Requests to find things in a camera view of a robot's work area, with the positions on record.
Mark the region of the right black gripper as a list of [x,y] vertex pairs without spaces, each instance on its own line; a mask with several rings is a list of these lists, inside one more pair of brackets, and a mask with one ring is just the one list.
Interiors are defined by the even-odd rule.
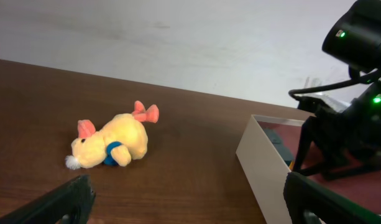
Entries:
[[301,127],[293,172],[304,176],[320,173],[324,162],[302,169],[315,143],[325,160],[336,161],[347,150],[354,157],[345,164],[331,164],[321,173],[325,180],[336,180],[381,171],[381,82],[375,82],[345,109],[337,111],[322,98],[299,96],[298,108],[314,113]]

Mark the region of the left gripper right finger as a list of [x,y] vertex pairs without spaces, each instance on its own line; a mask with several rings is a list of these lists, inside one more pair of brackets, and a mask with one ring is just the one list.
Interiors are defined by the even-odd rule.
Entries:
[[290,172],[283,197],[292,223],[381,224],[381,216],[313,182]]

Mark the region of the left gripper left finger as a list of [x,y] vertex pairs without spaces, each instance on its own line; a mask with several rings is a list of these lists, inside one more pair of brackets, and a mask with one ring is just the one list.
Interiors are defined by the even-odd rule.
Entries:
[[88,175],[79,175],[36,200],[0,217],[0,224],[87,224],[96,198]]

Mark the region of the yellow grey toy truck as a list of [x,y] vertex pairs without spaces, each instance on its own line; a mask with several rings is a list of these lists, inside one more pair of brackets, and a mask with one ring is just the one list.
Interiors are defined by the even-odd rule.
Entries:
[[274,148],[277,150],[281,158],[284,160],[290,170],[293,170],[295,157],[291,150],[285,145],[283,138],[276,130],[263,128],[265,135],[269,138]]

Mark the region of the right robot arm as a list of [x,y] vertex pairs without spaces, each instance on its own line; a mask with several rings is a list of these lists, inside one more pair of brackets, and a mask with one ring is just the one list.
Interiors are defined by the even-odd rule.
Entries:
[[[381,170],[381,1],[356,1],[322,50],[347,64],[350,79],[289,91],[298,109],[312,113],[301,127],[293,171],[334,180]],[[342,112],[312,96],[357,84],[368,89]]]

